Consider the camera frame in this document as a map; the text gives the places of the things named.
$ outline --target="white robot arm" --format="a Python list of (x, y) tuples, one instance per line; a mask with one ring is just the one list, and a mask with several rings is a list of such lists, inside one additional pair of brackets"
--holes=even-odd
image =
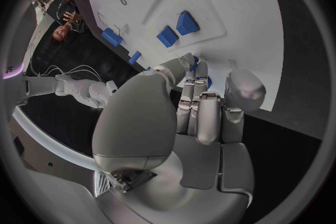
[(23, 75), (17, 105), (25, 105), (29, 97), (52, 94), (72, 95), (81, 104), (105, 108), (109, 97), (117, 91), (114, 81), (106, 84), (94, 80), (74, 80), (67, 74), (56, 77), (28, 77)]

